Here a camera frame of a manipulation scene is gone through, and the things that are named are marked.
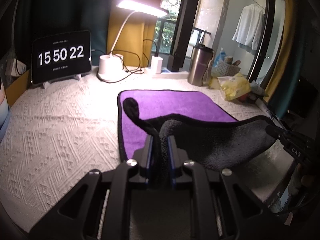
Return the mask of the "white hanging shirt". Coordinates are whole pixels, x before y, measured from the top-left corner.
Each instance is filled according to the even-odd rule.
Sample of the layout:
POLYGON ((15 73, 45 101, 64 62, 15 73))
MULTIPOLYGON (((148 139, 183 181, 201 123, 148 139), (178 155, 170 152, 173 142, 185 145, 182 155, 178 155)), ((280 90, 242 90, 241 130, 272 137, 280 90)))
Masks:
POLYGON ((245 48, 256 51, 261 37, 263 21, 264 11, 261 7, 255 4, 245 6, 232 40, 245 48))

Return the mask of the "cardboard box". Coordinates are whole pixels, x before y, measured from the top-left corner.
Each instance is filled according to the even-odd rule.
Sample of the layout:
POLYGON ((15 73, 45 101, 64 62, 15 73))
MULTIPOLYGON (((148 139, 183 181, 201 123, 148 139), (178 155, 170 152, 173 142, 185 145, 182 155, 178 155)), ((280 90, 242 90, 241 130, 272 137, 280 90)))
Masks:
POLYGON ((5 90, 8 105, 12 107, 18 98, 30 87, 30 85, 30 70, 28 70, 5 90))

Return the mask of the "yellow plastic bag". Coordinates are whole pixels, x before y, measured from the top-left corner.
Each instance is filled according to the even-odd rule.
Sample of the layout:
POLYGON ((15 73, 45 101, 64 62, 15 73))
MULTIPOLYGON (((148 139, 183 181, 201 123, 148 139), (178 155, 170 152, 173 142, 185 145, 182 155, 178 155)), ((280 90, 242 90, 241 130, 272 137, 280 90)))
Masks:
POLYGON ((249 81, 241 74, 218 77, 220 93, 225 101, 232 101, 251 91, 249 81))

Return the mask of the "white textured table cloth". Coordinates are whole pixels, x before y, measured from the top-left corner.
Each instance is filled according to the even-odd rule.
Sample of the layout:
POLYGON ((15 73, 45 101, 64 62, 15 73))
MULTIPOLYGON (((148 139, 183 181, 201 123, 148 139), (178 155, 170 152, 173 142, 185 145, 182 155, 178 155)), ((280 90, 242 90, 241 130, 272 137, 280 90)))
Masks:
POLYGON ((195 86, 145 74, 108 84, 89 74, 26 90, 14 103, 1 141, 1 202, 20 228, 29 231, 89 170, 119 164, 117 96, 128 89, 195 86))

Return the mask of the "tablet stand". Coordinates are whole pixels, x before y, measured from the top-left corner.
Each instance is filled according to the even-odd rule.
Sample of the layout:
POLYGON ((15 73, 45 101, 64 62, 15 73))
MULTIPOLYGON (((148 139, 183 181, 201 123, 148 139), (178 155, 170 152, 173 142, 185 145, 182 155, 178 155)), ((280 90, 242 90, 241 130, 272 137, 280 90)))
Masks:
POLYGON ((42 84, 42 88, 43 89, 47 89, 52 83, 56 83, 56 82, 60 82, 60 81, 65 81, 65 80, 70 80, 70 79, 75 79, 77 81, 80 81, 82 78, 82 75, 81 74, 76 74, 76 75, 73 75, 73 76, 67 76, 67 77, 61 77, 61 78, 58 78, 58 79, 53 79, 53 80, 50 80, 50 81, 45 81, 43 84, 42 84))

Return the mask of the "tablet showing clock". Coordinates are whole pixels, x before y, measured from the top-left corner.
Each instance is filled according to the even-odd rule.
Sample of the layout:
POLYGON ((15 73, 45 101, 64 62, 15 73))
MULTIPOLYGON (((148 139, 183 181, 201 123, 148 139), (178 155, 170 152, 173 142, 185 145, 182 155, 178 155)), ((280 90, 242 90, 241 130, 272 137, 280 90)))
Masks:
POLYGON ((92 70, 91 34, 87 30, 36 39, 31 50, 31 83, 39 85, 92 70))

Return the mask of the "white power adapter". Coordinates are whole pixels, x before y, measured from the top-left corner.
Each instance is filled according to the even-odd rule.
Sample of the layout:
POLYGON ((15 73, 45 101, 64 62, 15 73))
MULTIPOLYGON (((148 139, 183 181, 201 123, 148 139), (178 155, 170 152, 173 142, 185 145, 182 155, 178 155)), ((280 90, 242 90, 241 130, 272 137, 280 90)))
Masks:
POLYGON ((163 58, 160 56, 152 56, 150 70, 152 74, 161 74, 163 58))

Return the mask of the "white desk lamp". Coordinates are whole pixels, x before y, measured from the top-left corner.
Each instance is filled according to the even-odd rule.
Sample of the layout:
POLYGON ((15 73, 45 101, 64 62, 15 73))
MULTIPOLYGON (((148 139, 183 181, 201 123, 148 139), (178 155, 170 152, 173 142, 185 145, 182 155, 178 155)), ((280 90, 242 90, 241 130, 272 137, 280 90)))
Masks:
POLYGON ((99 56, 97 78, 106 83, 118 83, 130 75, 144 74, 150 60, 144 47, 151 40, 158 18, 168 10, 135 0, 122 0, 112 8, 106 53, 99 56))

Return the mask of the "stainless steel thermos bottle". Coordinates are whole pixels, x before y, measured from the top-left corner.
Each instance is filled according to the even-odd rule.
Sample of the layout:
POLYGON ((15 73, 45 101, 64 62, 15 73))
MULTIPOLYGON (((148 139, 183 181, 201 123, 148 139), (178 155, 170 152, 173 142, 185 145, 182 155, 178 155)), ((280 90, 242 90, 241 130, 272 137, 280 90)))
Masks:
POLYGON ((210 80, 214 51, 204 44, 193 47, 187 81, 194 86, 206 86, 210 80))

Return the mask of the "purple and grey towel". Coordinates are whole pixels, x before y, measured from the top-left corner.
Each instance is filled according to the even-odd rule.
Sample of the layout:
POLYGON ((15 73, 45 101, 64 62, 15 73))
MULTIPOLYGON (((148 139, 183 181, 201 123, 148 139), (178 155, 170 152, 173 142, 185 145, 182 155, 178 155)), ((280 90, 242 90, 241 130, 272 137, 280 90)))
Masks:
POLYGON ((132 158, 149 134, 159 143, 161 163, 168 161, 172 135, 189 159, 216 171, 246 163, 276 142, 266 132, 273 125, 270 118, 236 120, 197 91, 125 90, 117 105, 121 161, 132 158))

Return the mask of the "white woven basket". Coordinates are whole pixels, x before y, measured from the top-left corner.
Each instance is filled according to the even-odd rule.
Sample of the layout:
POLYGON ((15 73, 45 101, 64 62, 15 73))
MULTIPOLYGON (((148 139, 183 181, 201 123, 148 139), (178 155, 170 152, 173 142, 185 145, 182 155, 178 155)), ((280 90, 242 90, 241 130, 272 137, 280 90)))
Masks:
POLYGON ((220 76, 234 76, 240 72, 240 67, 219 61, 213 68, 214 72, 220 76))

